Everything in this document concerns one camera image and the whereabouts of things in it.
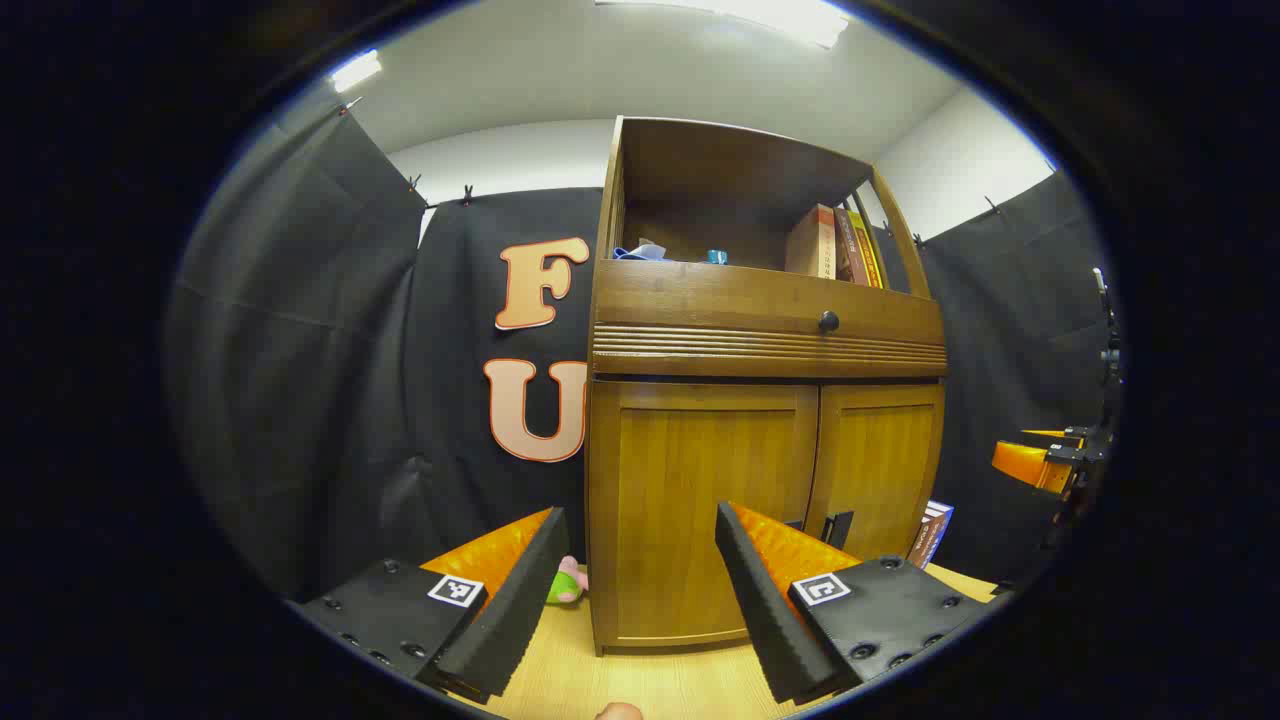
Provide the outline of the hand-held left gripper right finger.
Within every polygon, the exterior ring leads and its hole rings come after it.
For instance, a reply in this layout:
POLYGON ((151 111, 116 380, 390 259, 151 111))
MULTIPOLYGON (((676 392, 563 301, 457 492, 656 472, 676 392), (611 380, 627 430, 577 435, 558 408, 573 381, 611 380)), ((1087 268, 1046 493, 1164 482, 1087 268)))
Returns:
POLYGON ((899 555, 860 560, 724 501, 716 544, 774 700, 804 705, 929 657, 992 612, 899 555))

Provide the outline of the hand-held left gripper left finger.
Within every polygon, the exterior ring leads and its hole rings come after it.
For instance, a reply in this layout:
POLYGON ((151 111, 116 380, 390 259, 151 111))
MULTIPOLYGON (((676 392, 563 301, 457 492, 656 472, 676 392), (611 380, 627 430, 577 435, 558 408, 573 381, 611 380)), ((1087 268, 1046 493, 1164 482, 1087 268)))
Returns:
POLYGON ((506 692, 570 548, 548 507, 430 561, 381 559, 291 607, 384 669, 481 705, 506 692))

